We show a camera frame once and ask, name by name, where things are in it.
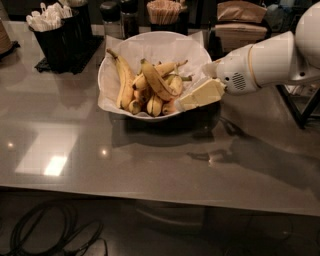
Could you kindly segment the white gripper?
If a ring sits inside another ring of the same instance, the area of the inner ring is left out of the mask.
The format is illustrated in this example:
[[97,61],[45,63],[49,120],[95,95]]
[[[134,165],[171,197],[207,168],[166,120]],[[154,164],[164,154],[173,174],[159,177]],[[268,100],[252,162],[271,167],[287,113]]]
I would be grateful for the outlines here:
[[202,72],[206,77],[199,80],[186,93],[175,100],[178,112],[185,112],[221,100],[225,93],[243,95],[258,90],[252,68],[250,53],[253,45],[233,50],[216,62],[206,63]]

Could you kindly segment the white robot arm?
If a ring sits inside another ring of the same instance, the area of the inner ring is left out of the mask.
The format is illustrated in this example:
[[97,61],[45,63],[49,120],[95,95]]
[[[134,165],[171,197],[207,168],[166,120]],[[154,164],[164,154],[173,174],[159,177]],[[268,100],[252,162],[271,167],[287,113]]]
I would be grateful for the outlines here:
[[296,29],[231,51],[202,66],[204,77],[174,101],[179,112],[274,85],[320,80],[320,3],[303,13]]

